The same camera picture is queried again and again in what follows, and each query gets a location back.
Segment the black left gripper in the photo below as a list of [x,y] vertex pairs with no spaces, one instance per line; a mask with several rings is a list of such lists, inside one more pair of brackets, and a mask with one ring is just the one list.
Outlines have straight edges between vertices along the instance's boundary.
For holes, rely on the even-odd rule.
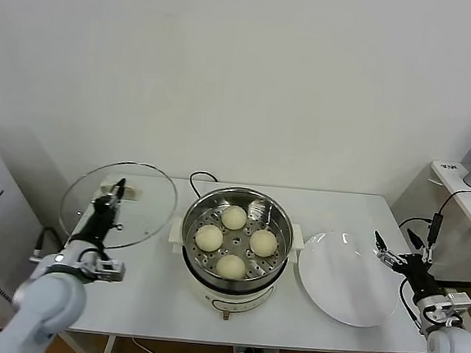
[[104,250],[104,239],[108,232],[116,226],[120,202],[126,191],[126,178],[121,178],[109,190],[109,196],[101,196],[94,200],[90,216],[80,231],[72,235],[69,242],[81,240]]

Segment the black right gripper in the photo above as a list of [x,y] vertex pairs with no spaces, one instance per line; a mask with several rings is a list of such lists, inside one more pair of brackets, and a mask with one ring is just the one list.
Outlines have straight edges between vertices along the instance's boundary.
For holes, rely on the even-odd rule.
[[382,236],[377,231],[374,234],[378,259],[388,267],[399,265],[398,272],[407,277],[415,294],[444,295],[443,289],[439,287],[435,277],[428,272],[428,266],[424,263],[432,261],[432,250],[425,245],[420,236],[410,228],[407,229],[409,241],[421,253],[400,254],[400,257],[404,260],[401,263],[399,257],[387,248]]

